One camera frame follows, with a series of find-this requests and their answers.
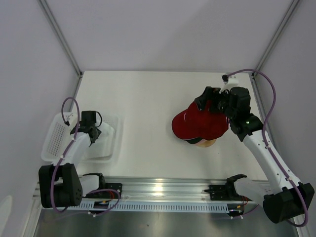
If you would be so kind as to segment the white cap black logo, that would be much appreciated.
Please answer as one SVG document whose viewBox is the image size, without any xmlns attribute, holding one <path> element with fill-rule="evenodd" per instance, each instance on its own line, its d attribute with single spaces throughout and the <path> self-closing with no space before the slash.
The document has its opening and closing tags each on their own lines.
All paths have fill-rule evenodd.
<svg viewBox="0 0 316 237">
<path fill-rule="evenodd" d="M 113 154 L 112 146 L 116 130 L 105 122 L 102 122 L 98 129 L 101 131 L 101 134 L 95 143 L 87 149 L 84 155 L 86 160 L 104 158 Z"/>
</svg>

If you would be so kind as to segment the red cap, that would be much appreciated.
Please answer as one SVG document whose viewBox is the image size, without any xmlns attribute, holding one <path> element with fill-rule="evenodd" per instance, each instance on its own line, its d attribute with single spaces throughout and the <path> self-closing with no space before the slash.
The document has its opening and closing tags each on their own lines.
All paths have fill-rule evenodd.
<svg viewBox="0 0 316 237">
<path fill-rule="evenodd" d="M 228 130 L 228 120 L 222 113 L 210 111 L 212 101 L 207 101 L 204 110 L 200 110 L 196 102 L 176 115 L 171 123 L 174 135 L 182 140 L 204 139 L 214 140 Z"/>
</svg>

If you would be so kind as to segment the dark green cap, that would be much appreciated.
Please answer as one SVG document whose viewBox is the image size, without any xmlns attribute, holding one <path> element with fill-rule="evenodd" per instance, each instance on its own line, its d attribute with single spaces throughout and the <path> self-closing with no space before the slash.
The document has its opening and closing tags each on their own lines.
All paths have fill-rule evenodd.
<svg viewBox="0 0 316 237">
<path fill-rule="evenodd" d="M 189 139 L 189 140 L 187 140 L 187 142 L 188 142 L 189 144 L 195 145 L 195 144 L 198 144 L 201 140 L 202 140 L 202 138 L 194 138 L 194 139 Z"/>
</svg>

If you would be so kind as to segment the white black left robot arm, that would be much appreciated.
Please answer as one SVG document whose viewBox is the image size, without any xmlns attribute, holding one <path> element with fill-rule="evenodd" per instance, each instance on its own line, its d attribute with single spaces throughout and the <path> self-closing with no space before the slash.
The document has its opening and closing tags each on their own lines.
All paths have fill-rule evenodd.
<svg viewBox="0 0 316 237">
<path fill-rule="evenodd" d="M 102 117 L 96 111 L 83 111 L 80 116 L 59 113 L 46 136 L 41 158 L 48 161 L 39 169 L 39 191 L 44 208 L 78 206 L 89 192 L 83 189 L 76 167 L 88 148 L 101 135 Z"/>
</svg>

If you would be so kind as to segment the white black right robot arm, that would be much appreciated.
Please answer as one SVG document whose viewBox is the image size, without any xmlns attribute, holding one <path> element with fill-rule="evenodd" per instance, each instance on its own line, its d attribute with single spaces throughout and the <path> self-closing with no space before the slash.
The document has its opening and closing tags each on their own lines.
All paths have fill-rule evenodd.
<svg viewBox="0 0 316 237">
<path fill-rule="evenodd" d="M 225 187 L 225 194 L 230 199 L 239 196 L 251 199 L 273 223 L 303 215 L 305 219 L 299 225 L 303 227 L 308 222 L 308 208 L 315 190 L 289 170 L 269 140 L 264 124 L 251 113 L 250 100 L 249 90 L 244 87 L 221 91 L 210 86 L 195 99 L 199 110 L 217 112 L 228 118 L 231 131 L 254 155 L 270 184 L 266 189 L 245 175 L 235 175 L 227 180 L 231 183 Z"/>
</svg>

